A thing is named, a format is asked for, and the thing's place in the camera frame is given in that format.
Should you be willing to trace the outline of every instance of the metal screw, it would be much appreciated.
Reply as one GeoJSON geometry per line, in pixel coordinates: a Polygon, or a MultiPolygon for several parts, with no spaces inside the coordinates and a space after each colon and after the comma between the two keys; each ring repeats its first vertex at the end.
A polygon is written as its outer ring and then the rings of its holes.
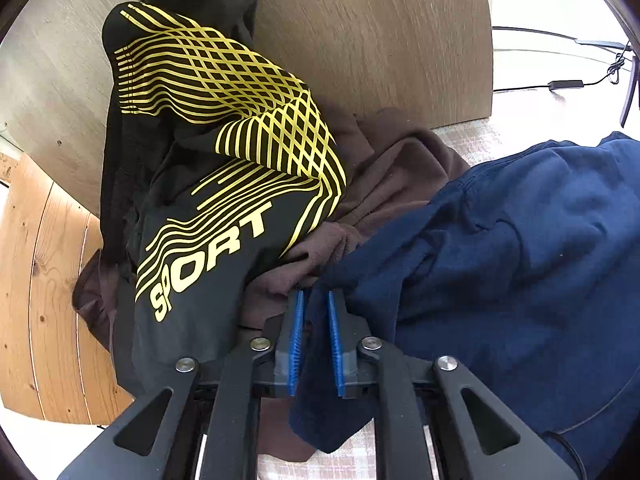
{"type": "Polygon", "coordinates": [[[183,357],[182,359],[178,359],[178,362],[175,364],[175,369],[183,374],[187,372],[191,372],[196,367],[196,361],[190,357],[183,357]]]}
{"type": "Polygon", "coordinates": [[[450,355],[443,355],[442,357],[438,357],[437,363],[438,368],[446,372],[450,372],[458,368],[458,360],[455,357],[451,357],[450,355]]]}
{"type": "Polygon", "coordinates": [[[365,337],[360,343],[366,350],[379,350],[380,348],[382,348],[382,339],[380,339],[379,337],[365,337]]]}
{"type": "Polygon", "coordinates": [[[271,341],[265,337],[257,337],[251,341],[251,349],[256,352],[264,352],[271,348],[271,341]]]}

